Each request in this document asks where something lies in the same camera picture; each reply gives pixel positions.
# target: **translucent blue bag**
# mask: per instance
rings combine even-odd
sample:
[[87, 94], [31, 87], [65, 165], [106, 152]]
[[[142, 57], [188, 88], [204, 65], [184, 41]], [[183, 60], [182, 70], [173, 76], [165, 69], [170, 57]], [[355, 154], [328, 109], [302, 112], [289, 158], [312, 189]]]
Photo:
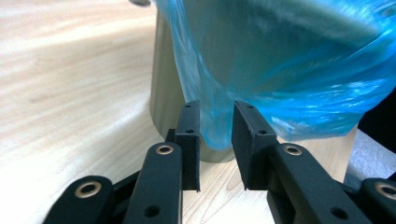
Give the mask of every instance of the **translucent blue bag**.
[[201, 133], [231, 145], [233, 102], [287, 140], [348, 133], [396, 85], [395, 1], [158, 0]]

